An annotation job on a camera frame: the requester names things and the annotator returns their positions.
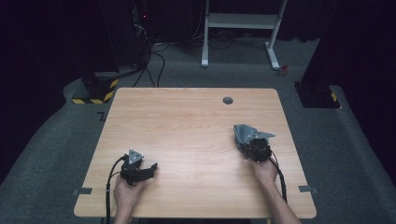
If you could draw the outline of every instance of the wooden table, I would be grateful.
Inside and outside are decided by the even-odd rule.
[[[224,104],[224,97],[233,103]],[[133,149],[145,156],[141,168],[159,165],[133,217],[271,217],[250,164],[235,146],[235,124],[276,134],[270,144],[285,176],[289,205],[299,218],[314,217],[310,192],[298,188],[307,183],[277,92],[209,88],[118,89],[82,186],[92,193],[78,196],[75,214],[106,215],[110,169]],[[278,178],[276,184],[280,189]]]

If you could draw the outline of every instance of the small circular object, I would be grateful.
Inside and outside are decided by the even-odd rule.
[[[226,105],[230,105],[230,104],[233,103],[233,98],[231,98],[229,96],[226,96],[226,97],[223,98],[223,103],[226,104]]]

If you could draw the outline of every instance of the electronic device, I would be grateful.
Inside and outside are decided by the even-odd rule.
[[[270,137],[274,134],[259,132],[257,129],[246,124],[238,124],[233,126],[235,134],[235,143],[238,150],[247,158],[255,162],[269,161],[271,162],[279,174],[280,185],[282,188],[282,197],[287,202],[285,178],[279,169],[277,159],[271,159],[274,152],[269,146]]]
[[[111,168],[106,184],[106,224],[110,224],[110,179],[113,177],[114,168],[116,168],[120,161],[124,161],[124,164],[121,166],[121,171],[118,173],[120,173],[121,178],[126,180],[128,185],[134,186],[134,183],[154,177],[154,172],[157,170],[157,162],[150,168],[141,170],[139,167],[142,164],[143,158],[144,156],[142,154],[129,149],[129,154],[124,154],[124,156],[119,158]]]

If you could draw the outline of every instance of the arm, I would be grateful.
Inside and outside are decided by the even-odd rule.
[[[114,197],[117,202],[117,214],[114,224],[131,223],[131,213],[139,200],[140,193],[146,181],[138,182],[135,186],[130,186],[126,180],[117,176],[117,184],[114,189]]]
[[[254,175],[259,180],[265,199],[270,205],[271,213],[274,216],[275,223],[301,223],[289,205],[283,200],[282,195],[276,188],[276,168],[270,161],[255,162],[250,161],[253,166]]]

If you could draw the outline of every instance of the hazard tape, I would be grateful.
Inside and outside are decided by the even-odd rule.
[[[334,94],[334,92],[332,92],[332,100],[335,102],[337,101],[337,96]]]
[[[106,90],[103,95],[105,96],[103,99],[98,99],[98,98],[73,98],[72,101],[74,104],[77,105],[85,105],[85,104],[95,104],[95,105],[100,105],[100,104],[106,104],[110,101],[111,97],[114,94],[114,90],[116,89],[117,83],[119,82],[118,79],[115,79],[112,81],[109,85],[108,90]]]

